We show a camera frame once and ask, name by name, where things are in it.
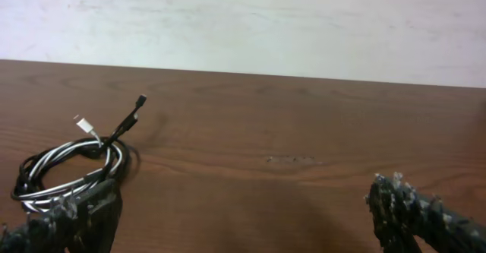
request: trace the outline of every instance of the white wall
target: white wall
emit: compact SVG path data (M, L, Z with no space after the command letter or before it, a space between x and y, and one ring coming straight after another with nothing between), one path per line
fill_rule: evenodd
M486 87L486 0L0 0L0 58Z

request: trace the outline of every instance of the brown wooden surface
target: brown wooden surface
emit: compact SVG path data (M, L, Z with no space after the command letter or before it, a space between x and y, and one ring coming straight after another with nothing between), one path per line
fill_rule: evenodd
M109 134L141 93L113 252L379 252L363 200L376 172L486 223L486 90L10 61L0 221L25 220L9 198L22 160L85 137L77 114Z

